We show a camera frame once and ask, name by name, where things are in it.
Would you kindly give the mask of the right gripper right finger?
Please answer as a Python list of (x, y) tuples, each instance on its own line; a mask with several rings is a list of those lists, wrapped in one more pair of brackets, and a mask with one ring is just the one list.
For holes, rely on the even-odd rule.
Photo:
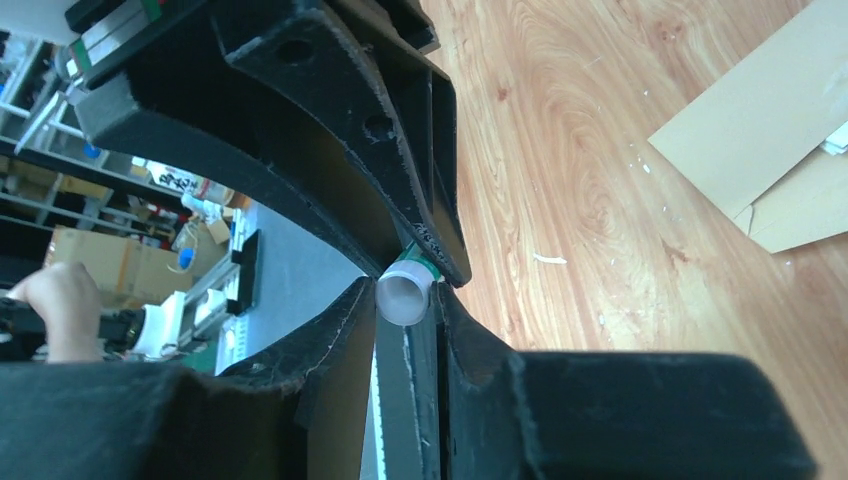
[(445, 479), (812, 479), (816, 461), (751, 361), (518, 351), (452, 288), (436, 320)]

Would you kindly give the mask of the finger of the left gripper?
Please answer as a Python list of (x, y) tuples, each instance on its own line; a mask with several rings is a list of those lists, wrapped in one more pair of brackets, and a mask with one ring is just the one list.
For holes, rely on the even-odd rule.
[(407, 246), (471, 279), (457, 208), (457, 102), (417, 1), (217, 1), (248, 137), (298, 200), (276, 210), (368, 274)]
[(225, 185), (369, 275), (400, 253), (389, 210), (352, 155), (300, 107), (229, 66), (206, 13), (167, 29), (75, 112), (97, 147)]

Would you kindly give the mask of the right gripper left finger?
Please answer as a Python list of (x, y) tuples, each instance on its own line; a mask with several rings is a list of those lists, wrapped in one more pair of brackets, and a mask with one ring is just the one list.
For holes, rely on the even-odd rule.
[(219, 376), (177, 362), (8, 364), (5, 479), (356, 479), (375, 283)]

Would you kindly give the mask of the green white glue stick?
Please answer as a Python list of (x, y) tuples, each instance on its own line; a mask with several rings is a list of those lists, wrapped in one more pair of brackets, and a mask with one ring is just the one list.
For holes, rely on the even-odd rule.
[(397, 326), (419, 323), (429, 308), (430, 289), (441, 279), (435, 264), (411, 243), (377, 280), (377, 312)]

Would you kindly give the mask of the brown paper envelope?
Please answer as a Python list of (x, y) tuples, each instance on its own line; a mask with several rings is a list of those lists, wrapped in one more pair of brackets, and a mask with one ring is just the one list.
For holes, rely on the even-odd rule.
[(651, 144), (763, 249), (847, 230), (847, 5), (810, 3), (651, 136)]

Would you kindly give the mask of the beige letter paper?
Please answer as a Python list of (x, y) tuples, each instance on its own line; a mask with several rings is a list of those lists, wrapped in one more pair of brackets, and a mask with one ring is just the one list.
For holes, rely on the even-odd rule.
[(845, 154), (848, 150), (848, 122), (826, 137), (820, 149), (832, 156)]

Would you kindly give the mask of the bystander hand in background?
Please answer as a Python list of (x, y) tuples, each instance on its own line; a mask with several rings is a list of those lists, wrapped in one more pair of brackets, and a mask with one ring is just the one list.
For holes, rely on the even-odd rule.
[(49, 363), (101, 362), (101, 297), (85, 266), (61, 262), (18, 282), (6, 296), (24, 302), (46, 327)]

